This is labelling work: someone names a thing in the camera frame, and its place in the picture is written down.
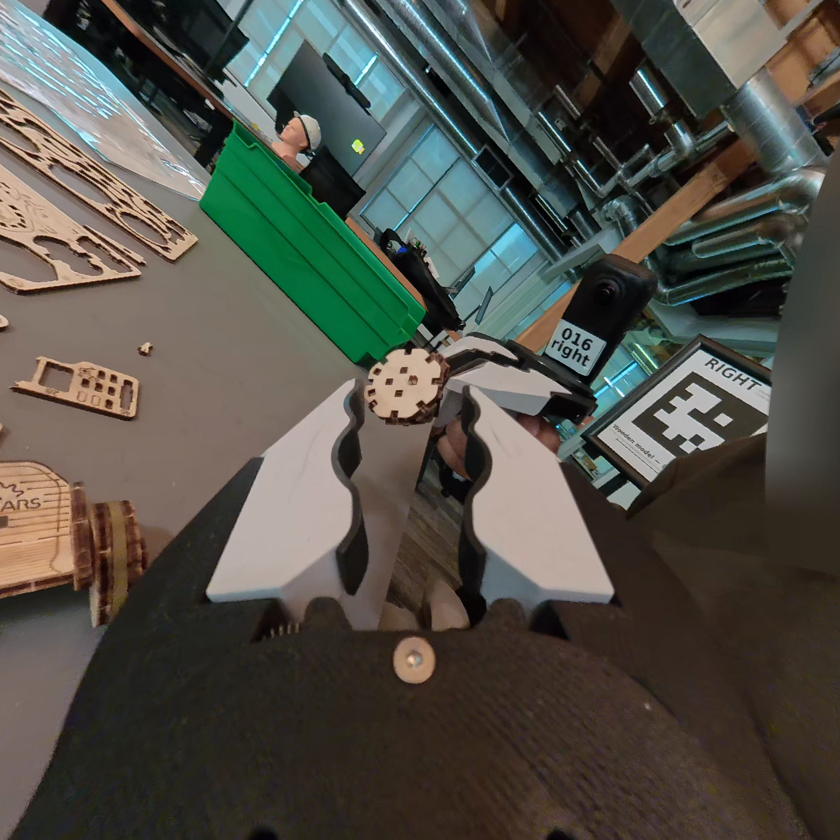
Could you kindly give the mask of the large cut-out wooden sheet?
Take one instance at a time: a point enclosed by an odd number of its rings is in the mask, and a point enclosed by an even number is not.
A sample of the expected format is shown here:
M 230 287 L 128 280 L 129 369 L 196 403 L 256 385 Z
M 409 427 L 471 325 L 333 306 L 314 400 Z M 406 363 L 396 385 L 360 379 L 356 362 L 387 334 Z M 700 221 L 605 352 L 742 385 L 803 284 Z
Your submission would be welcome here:
M 197 237 L 171 215 L 1 91 L 3 150 L 173 263 Z

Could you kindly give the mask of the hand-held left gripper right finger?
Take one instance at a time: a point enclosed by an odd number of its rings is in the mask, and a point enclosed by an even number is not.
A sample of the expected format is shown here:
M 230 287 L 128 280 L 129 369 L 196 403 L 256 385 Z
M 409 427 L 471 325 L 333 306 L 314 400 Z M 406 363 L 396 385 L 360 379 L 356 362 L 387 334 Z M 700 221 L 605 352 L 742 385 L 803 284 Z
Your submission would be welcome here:
M 556 455 L 475 386 L 461 406 L 465 467 L 458 572 L 487 605 L 606 604 L 615 590 Z

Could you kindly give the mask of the small wooden model wheel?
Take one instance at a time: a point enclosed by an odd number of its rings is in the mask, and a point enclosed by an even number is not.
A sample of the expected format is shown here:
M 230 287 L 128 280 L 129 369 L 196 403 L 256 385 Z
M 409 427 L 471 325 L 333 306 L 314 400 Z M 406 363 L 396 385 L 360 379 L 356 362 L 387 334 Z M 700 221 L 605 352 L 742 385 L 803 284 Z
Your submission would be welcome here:
M 422 425 L 436 417 L 449 365 L 437 352 L 394 350 L 369 371 L 363 399 L 369 411 L 390 425 Z

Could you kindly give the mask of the person's dark clothing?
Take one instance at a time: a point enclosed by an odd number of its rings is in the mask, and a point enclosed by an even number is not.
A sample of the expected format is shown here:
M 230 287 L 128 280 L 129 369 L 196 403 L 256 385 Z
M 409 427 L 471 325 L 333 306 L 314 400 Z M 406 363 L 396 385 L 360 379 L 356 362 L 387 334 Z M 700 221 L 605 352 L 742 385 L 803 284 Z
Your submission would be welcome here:
M 766 433 L 678 457 L 626 517 L 720 639 L 773 769 L 811 838 L 838 838 L 838 511 L 782 522 Z

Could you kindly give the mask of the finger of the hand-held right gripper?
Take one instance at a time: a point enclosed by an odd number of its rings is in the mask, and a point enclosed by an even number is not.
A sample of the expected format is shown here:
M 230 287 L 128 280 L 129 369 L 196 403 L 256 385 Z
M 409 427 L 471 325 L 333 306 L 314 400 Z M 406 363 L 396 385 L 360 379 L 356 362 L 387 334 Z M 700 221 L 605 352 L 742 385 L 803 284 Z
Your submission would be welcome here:
M 439 422 L 455 419 L 467 387 L 483 393 L 503 410 L 528 416 L 540 414 L 554 396 L 573 395 L 568 388 L 537 371 L 498 363 L 478 363 L 448 378 L 438 408 Z
M 449 375 L 457 375 L 486 362 L 518 366 L 519 357 L 503 342 L 481 334 L 469 334 L 439 349 Z

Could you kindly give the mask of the wooden ceiling beam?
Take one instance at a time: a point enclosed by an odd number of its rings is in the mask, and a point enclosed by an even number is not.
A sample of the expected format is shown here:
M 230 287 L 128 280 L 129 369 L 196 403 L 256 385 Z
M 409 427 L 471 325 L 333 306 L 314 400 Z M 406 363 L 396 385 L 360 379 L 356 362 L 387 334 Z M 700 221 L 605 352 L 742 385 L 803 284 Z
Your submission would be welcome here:
M 645 220 L 638 229 L 620 242 L 613 254 L 634 264 L 641 263 L 680 225 L 708 205 L 756 160 L 757 153 L 747 145 L 745 140 L 730 144 Z M 532 352 L 540 352 L 550 341 L 577 288 L 573 286 L 566 292 L 533 324 L 522 331 L 517 336 L 516 342 Z

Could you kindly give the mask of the black wall monitor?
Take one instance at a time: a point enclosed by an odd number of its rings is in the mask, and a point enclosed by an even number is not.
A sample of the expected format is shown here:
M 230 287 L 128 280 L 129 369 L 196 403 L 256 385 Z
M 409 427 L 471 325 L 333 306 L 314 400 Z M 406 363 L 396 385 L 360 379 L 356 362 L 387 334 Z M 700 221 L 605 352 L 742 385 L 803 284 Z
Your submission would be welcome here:
M 300 45 L 268 96 L 281 131 L 294 111 L 318 121 L 320 149 L 328 150 L 351 176 L 385 137 L 370 103 L 335 61 L 308 42 Z

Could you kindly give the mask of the clear plastic sheet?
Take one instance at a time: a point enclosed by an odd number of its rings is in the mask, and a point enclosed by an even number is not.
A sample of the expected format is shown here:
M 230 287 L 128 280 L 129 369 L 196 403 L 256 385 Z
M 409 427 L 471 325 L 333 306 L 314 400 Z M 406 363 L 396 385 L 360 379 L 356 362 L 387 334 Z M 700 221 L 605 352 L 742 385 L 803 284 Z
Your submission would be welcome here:
M 1 2 L 2 81 L 40 102 L 104 161 L 198 201 L 204 183 L 75 46 L 18 2 Z

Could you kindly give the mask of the engraved cut-out wooden sheet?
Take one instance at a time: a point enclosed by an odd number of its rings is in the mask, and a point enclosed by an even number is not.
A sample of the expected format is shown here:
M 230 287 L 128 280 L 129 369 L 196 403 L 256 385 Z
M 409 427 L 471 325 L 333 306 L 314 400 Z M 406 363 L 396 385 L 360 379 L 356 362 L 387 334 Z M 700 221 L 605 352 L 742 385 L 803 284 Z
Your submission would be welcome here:
M 36 271 L 20 273 L 2 257 L 2 285 L 35 294 L 135 280 L 144 259 L 93 227 L 79 224 L 7 168 L 1 168 L 1 239 L 27 254 Z

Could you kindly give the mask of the silver ventilation duct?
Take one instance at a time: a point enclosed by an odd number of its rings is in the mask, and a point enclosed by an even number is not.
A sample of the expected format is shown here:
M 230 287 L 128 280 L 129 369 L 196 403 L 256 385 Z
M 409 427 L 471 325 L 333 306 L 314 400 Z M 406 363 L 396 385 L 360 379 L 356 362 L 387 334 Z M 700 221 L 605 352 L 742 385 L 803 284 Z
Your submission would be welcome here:
M 657 301 L 676 306 L 741 287 L 791 278 L 823 183 L 828 156 L 773 79 L 768 62 L 788 30 L 764 2 L 614 2 L 645 56 L 696 119 L 719 112 L 714 129 L 664 152 L 635 181 L 737 138 L 715 163 L 757 165 L 765 180 L 712 202 L 661 245 Z

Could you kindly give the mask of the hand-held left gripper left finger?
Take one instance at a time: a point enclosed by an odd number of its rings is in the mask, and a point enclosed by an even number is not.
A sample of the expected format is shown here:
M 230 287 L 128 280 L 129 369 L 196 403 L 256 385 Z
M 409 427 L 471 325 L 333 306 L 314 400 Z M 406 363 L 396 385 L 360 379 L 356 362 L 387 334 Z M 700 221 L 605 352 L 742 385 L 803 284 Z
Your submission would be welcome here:
M 353 629 L 379 623 L 360 595 L 370 549 L 353 474 L 362 459 L 362 384 L 348 380 L 262 455 L 206 588 L 212 603 L 277 600 L 294 623 L 321 597 Z

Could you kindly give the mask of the mannequin head with hard hat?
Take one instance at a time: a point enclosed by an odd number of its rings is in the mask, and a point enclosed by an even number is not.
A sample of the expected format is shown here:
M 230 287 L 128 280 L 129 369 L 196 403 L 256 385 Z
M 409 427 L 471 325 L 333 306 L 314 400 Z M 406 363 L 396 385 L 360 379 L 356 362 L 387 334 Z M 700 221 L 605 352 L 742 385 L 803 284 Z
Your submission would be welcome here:
M 270 148 L 293 172 L 300 174 L 318 151 L 321 139 L 319 122 L 308 114 L 294 111 Z

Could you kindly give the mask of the green plastic bin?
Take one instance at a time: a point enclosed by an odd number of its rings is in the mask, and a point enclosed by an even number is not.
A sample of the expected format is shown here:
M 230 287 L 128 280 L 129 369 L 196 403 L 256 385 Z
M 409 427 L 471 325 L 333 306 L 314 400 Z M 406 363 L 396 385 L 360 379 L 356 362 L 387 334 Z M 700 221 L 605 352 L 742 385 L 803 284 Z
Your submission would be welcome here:
M 378 361 L 413 338 L 422 303 L 238 121 L 199 205 L 350 361 Z

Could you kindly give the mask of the framed code sign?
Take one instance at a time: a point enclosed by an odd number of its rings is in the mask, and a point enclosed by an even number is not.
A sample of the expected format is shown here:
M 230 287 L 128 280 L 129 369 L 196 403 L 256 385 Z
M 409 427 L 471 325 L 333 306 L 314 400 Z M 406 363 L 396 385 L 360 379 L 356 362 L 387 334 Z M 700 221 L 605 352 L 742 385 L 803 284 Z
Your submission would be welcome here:
M 772 371 L 699 335 L 583 432 L 638 488 L 675 459 L 766 431 Z

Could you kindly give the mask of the wooden vehicle model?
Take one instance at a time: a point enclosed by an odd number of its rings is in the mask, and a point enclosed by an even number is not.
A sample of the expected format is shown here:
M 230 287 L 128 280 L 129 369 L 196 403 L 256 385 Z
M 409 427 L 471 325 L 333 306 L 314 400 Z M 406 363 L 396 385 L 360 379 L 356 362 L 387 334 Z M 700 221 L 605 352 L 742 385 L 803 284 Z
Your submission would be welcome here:
M 30 460 L 1 463 L 1 597 L 72 585 L 87 592 L 91 625 L 110 624 L 149 566 L 134 506 L 90 503 Z

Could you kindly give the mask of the wooden panel with slots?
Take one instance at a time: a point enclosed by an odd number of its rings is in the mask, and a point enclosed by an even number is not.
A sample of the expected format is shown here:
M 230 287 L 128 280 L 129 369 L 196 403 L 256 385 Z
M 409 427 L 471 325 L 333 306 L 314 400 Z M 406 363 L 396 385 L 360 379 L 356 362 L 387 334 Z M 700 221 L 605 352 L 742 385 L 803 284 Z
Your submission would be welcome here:
M 67 387 L 46 384 L 48 370 L 67 373 Z M 10 390 L 124 421 L 137 416 L 140 400 L 140 381 L 131 375 L 87 361 L 69 363 L 42 355 L 36 358 L 33 375 L 16 381 Z

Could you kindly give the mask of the person's right hand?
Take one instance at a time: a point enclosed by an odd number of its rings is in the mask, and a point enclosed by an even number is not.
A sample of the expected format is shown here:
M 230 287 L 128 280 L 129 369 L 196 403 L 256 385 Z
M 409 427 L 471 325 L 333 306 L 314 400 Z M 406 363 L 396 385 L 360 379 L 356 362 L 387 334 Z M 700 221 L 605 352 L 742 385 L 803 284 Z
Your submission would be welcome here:
M 457 415 L 437 436 L 437 451 L 446 466 L 462 480 L 469 480 L 465 462 L 467 445 L 468 437 Z

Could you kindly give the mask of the black bag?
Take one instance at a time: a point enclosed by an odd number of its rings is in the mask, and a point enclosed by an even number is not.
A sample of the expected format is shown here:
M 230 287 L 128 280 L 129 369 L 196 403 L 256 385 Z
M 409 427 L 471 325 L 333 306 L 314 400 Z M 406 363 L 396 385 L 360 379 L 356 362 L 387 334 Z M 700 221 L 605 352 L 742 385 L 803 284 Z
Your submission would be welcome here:
M 403 243 L 399 235 L 390 228 L 381 232 L 379 246 L 422 297 L 426 309 L 422 320 L 425 329 L 433 335 L 445 330 L 460 332 L 465 327 L 465 322 L 459 316 L 446 289 L 434 278 L 421 256 L 421 250 Z

